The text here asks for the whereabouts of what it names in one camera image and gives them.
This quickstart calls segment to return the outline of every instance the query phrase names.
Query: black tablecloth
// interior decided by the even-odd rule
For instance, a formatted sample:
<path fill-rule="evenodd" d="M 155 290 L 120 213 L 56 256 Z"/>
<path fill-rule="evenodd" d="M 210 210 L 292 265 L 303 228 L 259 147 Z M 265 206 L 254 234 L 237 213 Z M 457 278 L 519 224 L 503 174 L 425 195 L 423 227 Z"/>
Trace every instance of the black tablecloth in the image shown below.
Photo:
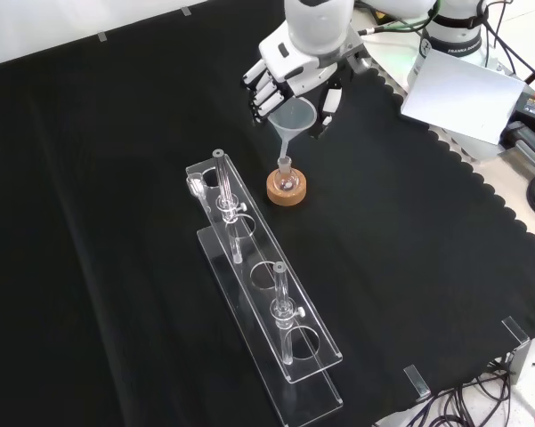
<path fill-rule="evenodd" d="M 535 237 L 375 73 L 290 155 L 308 179 L 270 204 L 279 150 L 239 79 L 282 2 L 210 0 L 0 66 L 0 425 L 276 425 L 196 231 L 186 166 L 232 158 L 344 354 L 369 425 L 535 336 Z"/>

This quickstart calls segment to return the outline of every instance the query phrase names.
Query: test tube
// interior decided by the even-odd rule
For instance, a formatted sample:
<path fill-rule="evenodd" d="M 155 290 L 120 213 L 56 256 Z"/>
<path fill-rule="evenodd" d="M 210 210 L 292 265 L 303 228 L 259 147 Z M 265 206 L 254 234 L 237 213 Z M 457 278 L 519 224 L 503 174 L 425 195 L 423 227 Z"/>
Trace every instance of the test tube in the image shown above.
<path fill-rule="evenodd" d="M 231 256 L 233 257 L 234 264 L 241 264 L 243 262 L 243 255 L 241 254 L 241 244 L 238 238 L 237 222 L 243 221 L 238 218 L 235 222 L 228 222 L 226 224 L 226 230 L 228 237 L 230 238 Z"/>
<path fill-rule="evenodd" d="M 217 149 L 214 151 L 213 156 L 215 159 L 217 185 L 220 187 L 220 202 L 223 209 L 222 216 L 226 221 L 230 221 L 235 214 L 235 206 L 231 197 L 230 179 L 225 154 L 222 149 Z"/>
<path fill-rule="evenodd" d="M 284 262 L 275 262 L 273 265 L 273 275 L 275 277 L 275 300 L 277 310 L 285 312 L 290 310 L 291 304 L 288 300 L 287 265 Z"/>
<path fill-rule="evenodd" d="M 281 337 L 281 358 L 285 365 L 291 365 L 293 363 L 293 342 L 291 340 L 291 329 L 280 329 Z"/>

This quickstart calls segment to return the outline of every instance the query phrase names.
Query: acrylic test tube rack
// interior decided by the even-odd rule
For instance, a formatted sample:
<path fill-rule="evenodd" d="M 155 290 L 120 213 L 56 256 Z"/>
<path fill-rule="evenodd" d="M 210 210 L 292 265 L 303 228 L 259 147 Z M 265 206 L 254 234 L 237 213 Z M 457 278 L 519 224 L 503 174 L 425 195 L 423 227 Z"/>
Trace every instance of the acrylic test tube rack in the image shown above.
<path fill-rule="evenodd" d="M 343 401 L 326 369 L 342 360 L 230 159 L 186 169 L 211 225 L 199 242 L 283 425 L 300 427 Z"/>

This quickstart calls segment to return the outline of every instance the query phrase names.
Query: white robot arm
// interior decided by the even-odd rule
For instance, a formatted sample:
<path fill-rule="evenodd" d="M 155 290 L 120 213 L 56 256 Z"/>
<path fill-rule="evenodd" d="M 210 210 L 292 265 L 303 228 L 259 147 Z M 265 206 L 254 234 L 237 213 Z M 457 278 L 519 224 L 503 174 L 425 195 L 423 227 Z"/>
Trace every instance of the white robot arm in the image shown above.
<path fill-rule="evenodd" d="M 286 99 L 324 84 L 337 63 L 348 60 L 360 74 L 369 68 L 361 38 L 351 27 L 354 0 L 285 0 L 286 20 L 259 44 L 261 59 L 243 76 L 252 91 L 255 119 L 262 121 Z M 380 11 L 401 18 L 427 12 L 435 0 L 368 0 Z M 340 93 L 326 100 L 336 111 Z"/>

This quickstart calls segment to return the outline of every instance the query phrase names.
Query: funnel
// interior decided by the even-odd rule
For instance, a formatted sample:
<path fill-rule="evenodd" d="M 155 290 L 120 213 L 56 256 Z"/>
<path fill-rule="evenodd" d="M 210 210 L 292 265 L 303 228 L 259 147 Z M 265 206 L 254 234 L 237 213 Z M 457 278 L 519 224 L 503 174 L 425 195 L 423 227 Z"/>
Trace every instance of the funnel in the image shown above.
<path fill-rule="evenodd" d="M 280 158 L 287 156 L 288 142 L 314 125 L 316 108 L 305 98 L 290 98 L 269 115 L 269 121 L 281 138 Z"/>

